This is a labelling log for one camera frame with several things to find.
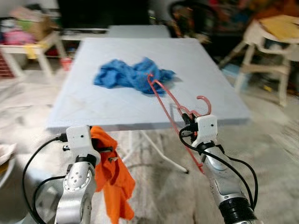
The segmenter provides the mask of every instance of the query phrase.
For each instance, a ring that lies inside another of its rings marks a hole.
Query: yellow cloth
[[[278,15],[260,20],[265,29],[281,41],[299,38],[298,21],[299,17],[288,15]]]

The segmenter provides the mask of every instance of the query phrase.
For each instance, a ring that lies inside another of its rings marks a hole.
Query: cable connector
[[[58,141],[62,141],[62,142],[67,142],[67,136],[66,136],[66,133],[62,133],[60,134],[59,136],[56,137],[56,140]]]

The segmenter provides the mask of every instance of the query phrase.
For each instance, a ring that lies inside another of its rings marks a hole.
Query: floor
[[[52,84],[44,75],[28,68],[27,77],[0,81],[0,144],[17,143],[18,168],[4,189],[0,190],[0,224],[15,223],[26,210],[20,193],[20,171],[30,154],[51,135],[44,126],[66,74],[59,69]],[[256,87],[242,93],[251,110],[252,121],[245,126],[219,128],[218,140],[229,156],[243,159],[253,166],[259,180],[256,216],[271,224],[299,223],[299,101],[289,97],[288,106],[278,106],[276,97]],[[110,133],[118,140],[118,152],[128,151],[128,133]],[[140,153],[127,162],[136,188],[130,204],[135,211],[133,224],[221,224],[221,214],[210,194],[207,179],[198,172],[189,154],[171,129],[148,131],[164,153],[190,170],[188,175],[163,162],[144,141]],[[134,132],[136,139],[142,138]],[[70,155],[62,145],[53,143],[37,156],[32,175],[63,175]],[[249,180],[253,178],[242,165],[236,167]],[[109,223],[103,195],[93,197],[92,223]]]

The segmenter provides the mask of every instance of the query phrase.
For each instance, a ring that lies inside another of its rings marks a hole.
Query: pink object
[[[5,45],[25,45],[28,43],[35,43],[33,35],[24,31],[10,31],[4,33]]]
[[[156,79],[154,79],[153,81],[151,81],[151,80],[150,80],[150,77],[153,77],[153,75],[152,75],[152,74],[149,74],[149,75],[148,75],[148,83],[149,83],[149,85],[151,86],[151,88],[152,88],[152,90],[153,90],[155,96],[157,97],[157,99],[158,99],[160,105],[162,106],[162,108],[164,109],[164,111],[165,111],[165,113],[166,113],[166,116],[168,117],[169,121],[171,122],[172,127],[174,128],[174,130],[176,131],[177,134],[179,134],[179,130],[178,130],[176,124],[174,123],[174,121],[172,120],[170,114],[169,114],[168,111],[166,110],[166,108],[165,108],[165,106],[164,106],[164,104],[163,104],[161,98],[159,97],[159,94],[157,93],[157,91],[156,91],[156,89],[155,89],[155,87],[154,87],[154,83],[157,83],[162,89],[164,89],[164,90],[167,92],[167,94],[171,97],[171,99],[172,99],[172,100],[175,102],[175,104],[177,105],[177,110],[178,110],[178,112],[179,112],[180,115],[183,114],[183,113],[182,113],[182,110],[184,110],[184,111],[189,115],[190,118],[192,118],[192,114],[194,114],[196,117],[200,117],[200,116],[205,116],[205,115],[209,115],[209,114],[211,114],[211,110],[212,110],[211,103],[210,103],[210,101],[209,101],[206,97],[204,97],[204,96],[197,96],[197,97],[196,97],[197,99],[202,99],[202,100],[204,100],[204,101],[206,102],[206,105],[207,105],[207,107],[208,107],[208,112],[207,112],[206,114],[201,115],[201,114],[199,114],[198,112],[196,112],[196,111],[194,111],[194,110],[193,110],[193,111],[189,111],[186,107],[184,107],[184,106],[182,106],[181,104],[179,104],[179,102],[178,102],[177,99],[173,96],[173,94],[172,94],[168,89],[166,89],[166,87],[165,87],[162,83],[160,83],[160,82],[159,82],[158,80],[156,80]],[[191,149],[189,149],[189,148],[186,147],[186,146],[185,146],[185,148],[187,149],[188,153],[189,153],[190,156],[192,157],[193,161],[196,163],[196,165],[197,165],[198,169],[200,170],[200,172],[204,173],[204,171],[203,171],[202,168],[201,168],[201,167],[202,167],[202,163],[199,163],[199,162],[196,160],[196,158],[194,157],[193,153],[191,152]]]
[[[65,71],[69,71],[71,68],[71,59],[69,57],[61,58],[60,63]]]

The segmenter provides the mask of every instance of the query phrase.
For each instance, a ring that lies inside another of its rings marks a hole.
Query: television
[[[149,24],[148,0],[57,0],[63,28]]]

